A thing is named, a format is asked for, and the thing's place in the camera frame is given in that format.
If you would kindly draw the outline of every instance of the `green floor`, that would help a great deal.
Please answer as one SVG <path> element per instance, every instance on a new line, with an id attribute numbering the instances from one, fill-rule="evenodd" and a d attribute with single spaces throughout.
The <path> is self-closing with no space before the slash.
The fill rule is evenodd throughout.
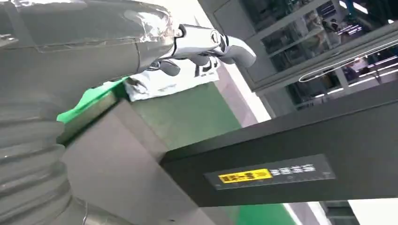
<path id="1" fill-rule="evenodd" d="M 84 104 L 79 105 L 86 108 L 92 104 L 90 100 L 97 98 L 95 101 L 98 102 L 100 97 L 96 92 L 86 94 L 86 100 L 82 101 Z M 172 96 L 133 102 L 131 107 L 171 150 L 241 128 L 213 83 Z M 75 109 L 59 120 L 68 126 L 68 122 L 72 123 L 73 117 L 79 113 L 82 109 Z M 230 217 L 236 225 L 295 224 L 281 204 L 238 206 Z"/>

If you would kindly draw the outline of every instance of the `glass cabinet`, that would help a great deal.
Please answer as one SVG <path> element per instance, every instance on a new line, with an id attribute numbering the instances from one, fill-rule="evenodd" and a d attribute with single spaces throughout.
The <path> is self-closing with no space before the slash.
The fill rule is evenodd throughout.
<path id="1" fill-rule="evenodd" d="M 258 55 L 256 64 L 245 75 L 253 91 L 288 78 L 294 83 L 303 73 L 321 71 L 338 62 L 344 64 L 355 54 L 380 47 L 379 43 L 394 32 L 398 37 L 398 24 L 394 23 L 398 13 L 389 10 L 392 5 L 388 1 L 240 2 L 256 30 L 246 40 Z"/>
<path id="2" fill-rule="evenodd" d="M 294 82 L 263 96 L 273 106 L 275 117 L 314 107 L 334 99 L 398 80 L 398 45 L 344 66 L 331 67 L 307 82 Z"/>

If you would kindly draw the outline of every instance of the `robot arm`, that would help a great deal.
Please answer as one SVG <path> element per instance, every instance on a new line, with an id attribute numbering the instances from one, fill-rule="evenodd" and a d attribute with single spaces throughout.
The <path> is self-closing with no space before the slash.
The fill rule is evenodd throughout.
<path id="1" fill-rule="evenodd" d="M 250 66 L 255 54 L 214 29 L 181 25 L 165 8 L 123 0 L 0 0 L 0 224 L 130 225 L 74 198 L 58 114 L 85 90 L 169 59 L 216 56 Z"/>

